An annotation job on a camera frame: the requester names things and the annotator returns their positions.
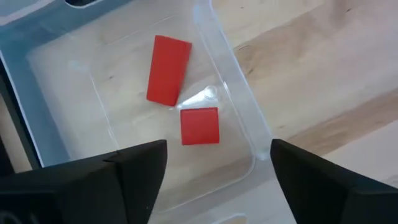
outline plastic bin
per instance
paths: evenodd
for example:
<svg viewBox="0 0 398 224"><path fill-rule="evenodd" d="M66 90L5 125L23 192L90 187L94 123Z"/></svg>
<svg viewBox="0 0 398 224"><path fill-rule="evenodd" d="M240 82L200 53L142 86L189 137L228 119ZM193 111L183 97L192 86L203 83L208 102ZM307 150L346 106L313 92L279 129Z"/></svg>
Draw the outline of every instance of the plastic bin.
<svg viewBox="0 0 398 224"><path fill-rule="evenodd" d="M102 0L72 7L55 0L0 33L6 81L30 137L31 160L37 157L40 166L166 139L169 160L154 223L191 220L272 176L271 135L210 1ZM146 100L156 34L193 43L176 107ZM219 108L220 144L182 146L180 109L209 106ZM244 179L256 161L271 175L254 174L235 192L215 194L224 199L213 194L173 209ZM235 210L198 222L243 212Z"/></svg>

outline wooden surface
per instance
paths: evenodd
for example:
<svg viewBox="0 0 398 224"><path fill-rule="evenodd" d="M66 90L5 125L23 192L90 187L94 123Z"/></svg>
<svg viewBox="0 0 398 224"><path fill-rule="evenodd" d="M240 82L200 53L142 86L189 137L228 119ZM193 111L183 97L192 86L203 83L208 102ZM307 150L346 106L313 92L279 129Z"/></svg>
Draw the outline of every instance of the wooden surface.
<svg viewBox="0 0 398 224"><path fill-rule="evenodd" d="M213 6L276 137L396 185L398 2L214 0ZM4 136L12 129L0 122ZM271 193L275 188L274 181L260 184L226 205L261 192L273 205L283 201ZM277 203L261 222L291 223L285 206Z"/></svg>

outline red block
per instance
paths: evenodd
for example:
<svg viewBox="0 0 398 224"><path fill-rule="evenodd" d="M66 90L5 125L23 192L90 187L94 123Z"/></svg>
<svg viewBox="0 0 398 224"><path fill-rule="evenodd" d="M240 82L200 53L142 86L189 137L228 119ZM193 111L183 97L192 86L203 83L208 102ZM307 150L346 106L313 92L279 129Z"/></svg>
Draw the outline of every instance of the red block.
<svg viewBox="0 0 398 224"><path fill-rule="evenodd" d="M218 108L181 110L182 144L217 144L220 142Z"/></svg>
<svg viewBox="0 0 398 224"><path fill-rule="evenodd" d="M191 48L189 42L155 36L147 100L167 106L177 104Z"/></svg>

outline red rectangular block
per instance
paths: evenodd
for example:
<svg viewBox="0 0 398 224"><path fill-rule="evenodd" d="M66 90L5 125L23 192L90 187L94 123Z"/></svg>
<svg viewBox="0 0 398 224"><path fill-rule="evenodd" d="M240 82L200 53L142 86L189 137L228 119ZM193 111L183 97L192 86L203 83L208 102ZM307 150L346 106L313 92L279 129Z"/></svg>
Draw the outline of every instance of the red rectangular block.
<svg viewBox="0 0 398 224"><path fill-rule="evenodd" d="M217 144L220 142L218 108L181 110L182 144Z"/></svg>
<svg viewBox="0 0 398 224"><path fill-rule="evenodd" d="M155 36L147 100L175 106L182 87L192 43Z"/></svg>

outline wooden table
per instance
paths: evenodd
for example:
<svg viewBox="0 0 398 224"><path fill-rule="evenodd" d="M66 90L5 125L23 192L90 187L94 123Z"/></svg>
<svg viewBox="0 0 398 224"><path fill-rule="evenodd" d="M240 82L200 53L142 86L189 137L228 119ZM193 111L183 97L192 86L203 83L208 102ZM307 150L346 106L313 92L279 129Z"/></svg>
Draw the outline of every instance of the wooden table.
<svg viewBox="0 0 398 224"><path fill-rule="evenodd" d="M386 133L398 130L398 2L213 0L213 6L276 137L395 182L391 167L358 158L380 164L398 155L377 149L384 157L368 158L375 144L364 144L393 144ZM4 103L0 115L16 171L29 169Z"/></svg>

